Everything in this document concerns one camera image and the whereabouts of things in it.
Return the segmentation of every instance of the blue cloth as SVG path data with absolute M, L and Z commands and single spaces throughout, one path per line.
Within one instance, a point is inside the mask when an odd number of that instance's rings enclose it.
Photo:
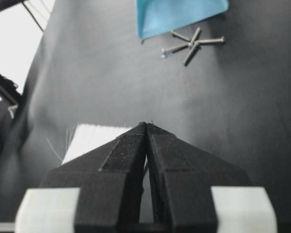
M 228 0 L 136 0 L 142 39 L 201 21 L 228 9 Z

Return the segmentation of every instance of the metal rod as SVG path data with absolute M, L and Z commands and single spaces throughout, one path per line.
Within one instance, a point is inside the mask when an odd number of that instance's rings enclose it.
M 188 46 L 189 46 L 189 43 L 185 43 L 185 44 L 177 45 L 177 46 L 174 46 L 174 47 L 171 47 L 171 48 L 162 49 L 162 53 L 166 55 L 166 54 L 169 54 L 171 52 L 186 48 Z
M 198 47 L 199 47 L 199 43 L 197 41 L 195 41 L 193 47 L 191 48 L 188 55 L 186 56 L 186 58 L 183 61 L 183 64 L 185 66 L 187 66 L 188 63 L 190 62 L 190 60 L 193 58 L 193 56 L 195 55 L 195 51 Z
M 16 91 L 14 83 L 0 75 L 0 97 L 9 105 L 19 103 L 21 95 Z
M 190 41 L 189 47 L 192 47 L 194 45 L 195 40 L 198 38 L 199 34 L 200 34 L 201 30 L 200 27 L 198 27 Z
M 170 32 L 173 36 L 178 37 L 179 39 L 182 39 L 184 41 L 190 42 L 191 40 L 183 35 L 180 35 L 179 33 L 175 32 L 175 31 L 171 31 Z
M 224 36 L 222 36 L 221 38 L 217 38 L 217 39 L 197 40 L 197 42 L 200 43 L 201 45 L 204 45 L 204 44 L 223 44 L 225 42 L 225 38 L 224 38 Z

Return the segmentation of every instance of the white brush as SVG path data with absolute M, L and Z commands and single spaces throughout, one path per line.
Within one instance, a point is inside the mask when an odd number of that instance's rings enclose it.
M 69 133 L 67 133 L 66 137 L 68 149 L 62 164 L 114 140 L 130 129 L 131 128 L 126 127 L 90 124 L 79 124 L 76 126 L 75 130 L 74 127 L 69 128 L 69 130 L 67 130 Z

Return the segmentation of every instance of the metal screw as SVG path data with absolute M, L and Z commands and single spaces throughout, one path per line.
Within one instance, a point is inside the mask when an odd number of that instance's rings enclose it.
M 185 44 L 177 45 L 177 46 L 174 46 L 174 47 L 171 47 L 171 48 L 168 48 L 168 49 L 162 49 L 162 53 L 164 55 L 167 55 L 167 54 L 169 54 L 171 52 L 186 48 L 188 46 L 189 46 L 189 43 L 185 43 Z
M 189 47 L 191 48 L 194 45 L 195 40 L 198 38 L 199 34 L 200 34 L 201 30 L 200 27 L 198 27 L 189 43 Z
M 186 56 L 186 58 L 183 61 L 183 64 L 185 66 L 188 65 L 189 61 L 192 59 L 192 57 L 194 56 L 194 53 L 196 51 L 196 49 L 199 47 L 199 42 L 195 41 L 193 47 L 191 48 L 191 50 L 189 51 L 189 54 Z
M 222 36 L 218 39 L 207 39 L 207 40 L 197 40 L 201 45 L 204 44 L 223 44 L 225 42 L 225 37 Z
M 191 40 L 183 35 L 180 35 L 179 33 L 175 32 L 175 31 L 171 31 L 170 32 L 173 36 L 178 37 L 184 41 L 190 42 Z

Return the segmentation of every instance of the black surface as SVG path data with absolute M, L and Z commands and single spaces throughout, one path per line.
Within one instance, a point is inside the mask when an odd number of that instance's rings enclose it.
M 179 43 L 143 44 L 130 0 L 57 0 L 28 74 L 24 99 L 0 163 L 0 220 L 14 219 L 27 187 L 60 161 L 77 122 L 134 126 L 152 121 L 244 169 L 291 222 L 291 0 L 230 0 L 223 15 L 179 30 L 203 46 L 160 58 Z
M 15 4 L 20 3 L 21 0 L 0 0 L 0 11 L 5 10 Z

